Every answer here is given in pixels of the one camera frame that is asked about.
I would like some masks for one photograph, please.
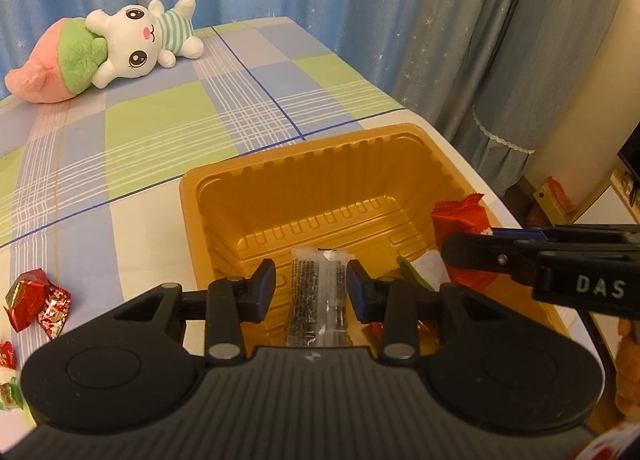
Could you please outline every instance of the white lettering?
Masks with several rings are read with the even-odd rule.
[[[593,294],[602,294],[603,296],[607,296],[607,285],[602,278],[598,279],[596,288],[593,289]]]
[[[589,283],[589,278],[578,275],[578,283],[575,285],[575,290],[579,293],[586,293],[589,290]]]
[[[622,296],[625,295],[625,290],[623,289],[623,287],[625,286],[625,282],[622,280],[616,280],[613,282],[613,293],[611,294],[611,296],[613,297],[617,297],[618,299],[620,299]]]

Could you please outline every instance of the green candy wrapper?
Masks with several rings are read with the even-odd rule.
[[[15,377],[9,382],[0,384],[0,411],[23,410],[24,400],[18,380]]]

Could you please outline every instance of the logo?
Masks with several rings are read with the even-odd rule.
[[[625,282],[622,280],[614,280],[612,285],[607,285],[603,278],[598,278],[596,284],[591,287],[591,280],[589,277],[584,275],[578,275],[578,281],[575,284],[575,290],[578,293],[585,294],[591,293],[594,296],[602,296],[602,297],[615,297],[616,299],[621,299],[625,296]]]
[[[318,352],[313,351],[313,352],[309,352],[305,354],[305,359],[307,361],[309,361],[310,363],[315,363],[316,361],[319,361],[322,359],[322,355],[320,355]]]

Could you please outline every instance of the striped shirt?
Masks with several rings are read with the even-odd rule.
[[[173,9],[169,9],[158,17],[162,31],[162,48],[174,54],[180,51],[182,44],[189,36],[193,36],[193,25]]]

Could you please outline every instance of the plush toy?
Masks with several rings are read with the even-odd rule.
[[[32,103],[71,99],[91,85],[107,59],[107,44],[84,26],[84,18],[62,18],[40,37],[22,68],[4,77],[9,92]]]
[[[108,58],[92,79],[104,88],[115,78],[146,76],[156,66],[175,65],[176,56],[199,58],[204,46],[193,33],[191,17],[195,0],[178,0],[164,11],[160,0],[151,0],[149,9],[139,5],[122,8],[113,16],[101,10],[86,18],[85,26],[107,40]]]

